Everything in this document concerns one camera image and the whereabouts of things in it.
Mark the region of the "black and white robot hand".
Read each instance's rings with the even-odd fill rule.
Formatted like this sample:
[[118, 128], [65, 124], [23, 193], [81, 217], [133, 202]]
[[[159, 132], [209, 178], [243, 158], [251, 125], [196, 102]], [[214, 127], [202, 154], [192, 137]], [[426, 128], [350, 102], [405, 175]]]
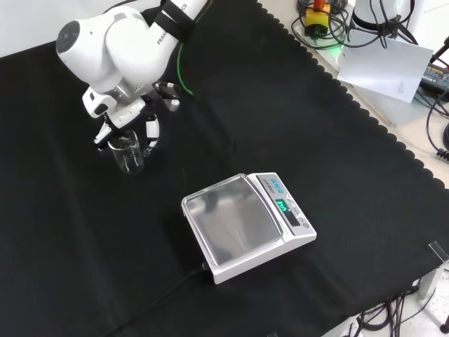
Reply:
[[134, 93], [127, 93], [121, 86], [108, 93], [97, 93], [89, 87], [82, 100], [92, 118], [102, 119], [93, 139], [97, 150], [117, 149], [122, 140], [126, 147], [138, 146], [147, 157], [161, 136], [156, 112], [174, 112], [180, 107], [180, 87], [164, 81], [157, 81], [149, 88], [139, 87]]

